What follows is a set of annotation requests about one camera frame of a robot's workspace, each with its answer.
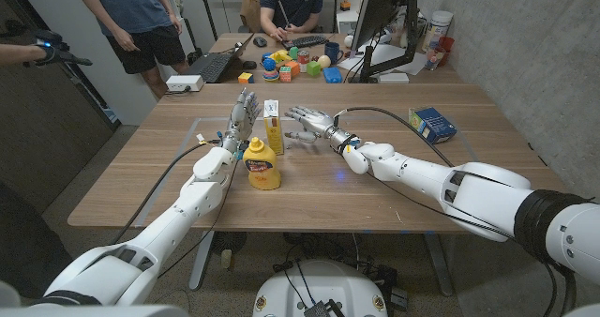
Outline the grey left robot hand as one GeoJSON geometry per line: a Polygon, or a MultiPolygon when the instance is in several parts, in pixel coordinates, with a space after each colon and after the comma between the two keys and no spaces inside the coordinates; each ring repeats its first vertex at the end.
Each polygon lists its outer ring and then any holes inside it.
{"type": "Polygon", "coordinates": [[[239,145],[246,141],[252,132],[261,107],[254,92],[244,88],[232,108],[226,132],[220,146],[231,153],[238,150],[239,145]]]}

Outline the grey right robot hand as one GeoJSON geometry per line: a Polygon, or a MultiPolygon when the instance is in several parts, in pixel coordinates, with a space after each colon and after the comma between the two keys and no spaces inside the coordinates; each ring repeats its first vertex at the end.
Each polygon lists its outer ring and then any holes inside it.
{"type": "Polygon", "coordinates": [[[327,113],[295,106],[285,113],[303,125],[303,131],[292,131],[285,134],[286,137],[297,139],[304,143],[314,143],[317,139],[328,140],[330,146],[338,151],[339,147],[351,137],[351,134],[334,124],[334,119],[327,113]]]}

